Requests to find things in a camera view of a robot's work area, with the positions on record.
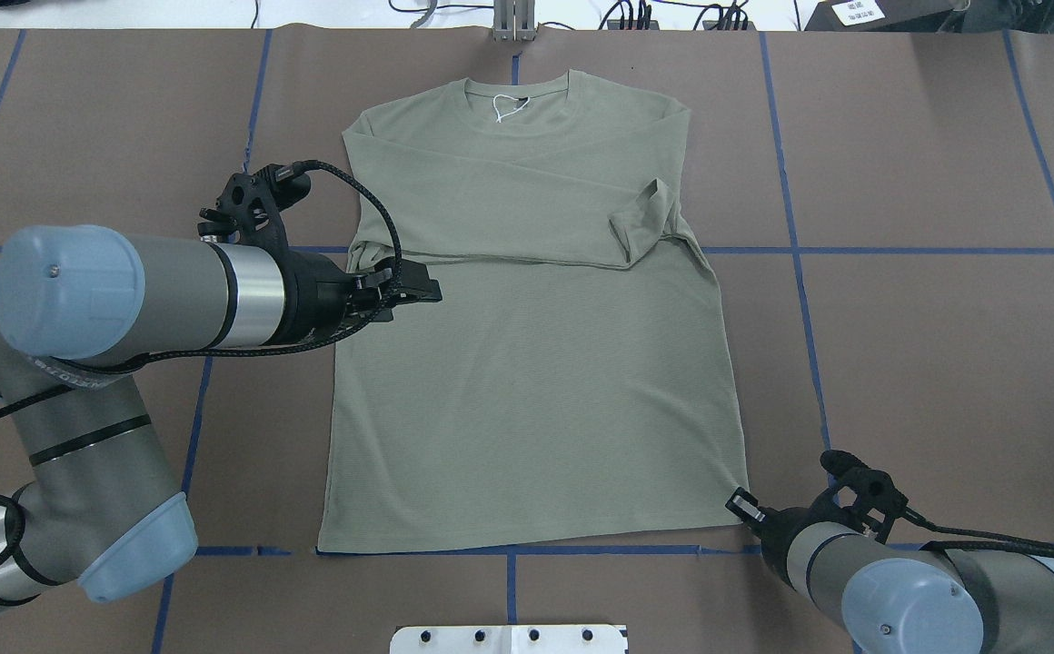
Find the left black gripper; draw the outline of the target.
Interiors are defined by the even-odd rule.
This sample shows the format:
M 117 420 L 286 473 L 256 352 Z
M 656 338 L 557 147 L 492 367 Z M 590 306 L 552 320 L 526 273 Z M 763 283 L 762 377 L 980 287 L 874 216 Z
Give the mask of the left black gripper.
M 320 253 L 289 253 L 292 313 L 286 320 L 287 346 L 332 338 L 365 324 L 378 309 L 406 303 L 442 302 L 440 281 L 427 266 L 386 257 L 368 272 L 348 273 Z

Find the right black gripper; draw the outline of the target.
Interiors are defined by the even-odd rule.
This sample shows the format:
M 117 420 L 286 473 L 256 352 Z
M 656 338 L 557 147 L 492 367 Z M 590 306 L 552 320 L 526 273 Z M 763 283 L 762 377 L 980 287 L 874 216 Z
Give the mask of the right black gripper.
M 761 508 L 752 493 L 744 488 L 731 493 L 725 502 L 725 509 L 759 539 L 763 562 L 772 574 L 781 582 L 789 582 L 790 546 L 802 530 L 818 522 L 811 511 Z

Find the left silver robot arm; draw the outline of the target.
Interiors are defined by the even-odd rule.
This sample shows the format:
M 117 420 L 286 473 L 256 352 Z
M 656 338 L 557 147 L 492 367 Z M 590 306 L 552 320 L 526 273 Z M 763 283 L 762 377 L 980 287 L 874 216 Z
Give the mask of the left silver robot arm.
M 137 370 L 323 348 L 440 299 L 421 263 L 386 255 L 344 272 L 264 234 L 15 233 L 0 253 L 0 402 L 34 477 L 0 494 L 0 613 L 71 582 L 112 603 L 194 558 L 194 518 Z

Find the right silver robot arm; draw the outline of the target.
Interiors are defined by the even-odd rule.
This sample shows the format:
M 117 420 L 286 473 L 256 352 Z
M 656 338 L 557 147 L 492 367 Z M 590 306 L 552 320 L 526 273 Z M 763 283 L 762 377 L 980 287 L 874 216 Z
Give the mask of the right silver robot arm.
M 1054 653 L 1054 549 L 897 550 L 835 517 L 829 501 L 770 509 L 737 489 L 726 506 L 773 574 L 864 653 Z

